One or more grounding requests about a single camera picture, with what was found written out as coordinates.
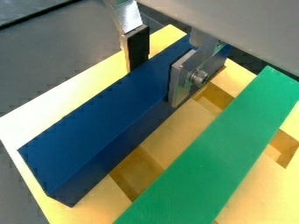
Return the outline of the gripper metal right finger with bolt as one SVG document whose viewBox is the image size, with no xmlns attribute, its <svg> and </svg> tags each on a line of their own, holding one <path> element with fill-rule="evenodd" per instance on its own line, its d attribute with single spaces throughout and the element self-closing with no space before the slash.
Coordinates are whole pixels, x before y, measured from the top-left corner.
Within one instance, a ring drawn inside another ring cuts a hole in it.
<svg viewBox="0 0 299 224">
<path fill-rule="evenodd" d="M 176 108 L 190 97 L 194 88 L 202 88 L 227 59 L 227 43 L 207 32 L 191 29 L 190 43 L 198 49 L 188 50 L 172 63 L 168 102 Z"/>
</svg>

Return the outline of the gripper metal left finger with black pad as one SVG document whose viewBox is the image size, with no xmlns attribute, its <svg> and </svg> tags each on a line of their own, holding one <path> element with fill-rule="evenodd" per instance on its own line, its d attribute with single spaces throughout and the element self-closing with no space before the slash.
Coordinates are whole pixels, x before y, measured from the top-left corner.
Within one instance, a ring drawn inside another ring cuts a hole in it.
<svg viewBox="0 0 299 224">
<path fill-rule="evenodd" d="M 103 0 L 119 31 L 126 67 L 135 70 L 150 55 L 150 27 L 144 24 L 136 0 Z"/>
</svg>

